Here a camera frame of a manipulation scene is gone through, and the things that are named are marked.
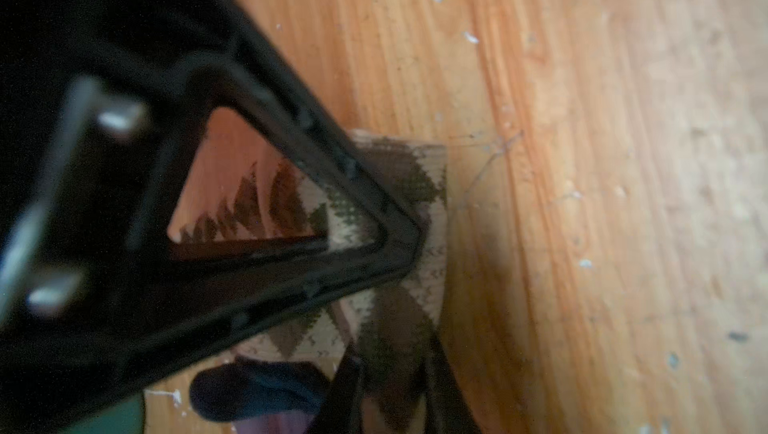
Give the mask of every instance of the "camouflage fabric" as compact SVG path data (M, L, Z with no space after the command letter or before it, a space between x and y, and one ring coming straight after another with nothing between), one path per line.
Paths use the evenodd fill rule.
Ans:
M344 297L274 326L237 345L241 356L267 361L340 362L357 343L366 366L366 389L395 430L408 427L420 392L412 386L442 308L446 279L446 148L367 132L350 133L370 162L412 203L428 234L416 269L399 283ZM282 159L244 173L232 200L204 212L180 230L182 241L325 232L331 250L373 241L376 226L349 200L323 189Z

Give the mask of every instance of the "wood grain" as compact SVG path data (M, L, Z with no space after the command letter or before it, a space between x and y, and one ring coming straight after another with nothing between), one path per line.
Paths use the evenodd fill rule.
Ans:
M768 430L768 0L238 1L343 126L450 146L484 432Z

